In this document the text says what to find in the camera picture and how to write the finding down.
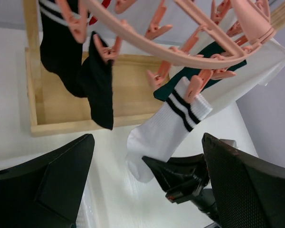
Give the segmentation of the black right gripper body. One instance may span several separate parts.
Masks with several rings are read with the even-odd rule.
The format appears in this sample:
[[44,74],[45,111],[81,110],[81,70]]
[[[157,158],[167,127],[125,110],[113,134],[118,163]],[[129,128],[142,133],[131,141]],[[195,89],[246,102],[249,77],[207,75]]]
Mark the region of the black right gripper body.
[[158,184],[171,203],[192,202],[213,222],[219,213],[210,183],[204,154],[190,157],[171,157],[167,162],[143,156],[142,160],[154,174]]

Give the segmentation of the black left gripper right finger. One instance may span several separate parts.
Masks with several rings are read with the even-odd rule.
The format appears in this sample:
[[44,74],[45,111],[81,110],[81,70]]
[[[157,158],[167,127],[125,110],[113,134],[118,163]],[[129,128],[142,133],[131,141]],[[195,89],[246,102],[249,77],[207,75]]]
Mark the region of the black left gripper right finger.
[[220,225],[285,228],[285,168],[236,149],[209,133],[202,138]]

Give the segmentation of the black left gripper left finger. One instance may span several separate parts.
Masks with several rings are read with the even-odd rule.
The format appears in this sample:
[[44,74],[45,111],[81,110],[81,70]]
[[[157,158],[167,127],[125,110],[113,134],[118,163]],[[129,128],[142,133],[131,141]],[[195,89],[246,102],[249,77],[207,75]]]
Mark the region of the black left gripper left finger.
[[84,134],[0,171],[0,228],[70,228],[75,224],[95,139]]

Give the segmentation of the pink round clip hanger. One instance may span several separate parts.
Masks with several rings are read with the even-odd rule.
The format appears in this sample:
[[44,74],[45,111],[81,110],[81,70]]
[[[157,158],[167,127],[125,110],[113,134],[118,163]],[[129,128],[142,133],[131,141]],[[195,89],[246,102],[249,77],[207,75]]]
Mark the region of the pink round clip hanger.
[[149,22],[144,34],[135,31],[125,20],[118,19],[134,4],[133,0],[118,0],[113,11],[100,11],[99,21],[116,34],[111,47],[103,46],[93,35],[96,49],[103,61],[118,57],[122,41],[162,60],[157,73],[147,72],[153,88],[161,86],[172,66],[199,68],[193,76],[186,96],[193,99],[210,80],[233,77],[230,70],[256,53],[275,35],[266,0],[212,1],[211,14],[205,14],[192,0],[177,0],[170,15],[176,26],[161,26],[166,13],[165,1],[142,5],[143,20]]

